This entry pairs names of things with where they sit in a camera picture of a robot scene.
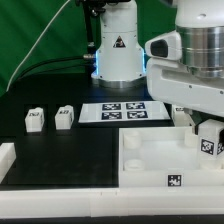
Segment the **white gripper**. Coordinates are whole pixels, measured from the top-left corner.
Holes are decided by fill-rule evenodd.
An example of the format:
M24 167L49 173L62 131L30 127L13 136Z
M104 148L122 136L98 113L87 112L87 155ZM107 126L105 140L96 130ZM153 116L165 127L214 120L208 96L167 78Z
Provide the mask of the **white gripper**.
M195 134L202 122L199 112L224 117L224 78L198 78L178 62L151 58L147 88L154 100L192 109L189 117Z

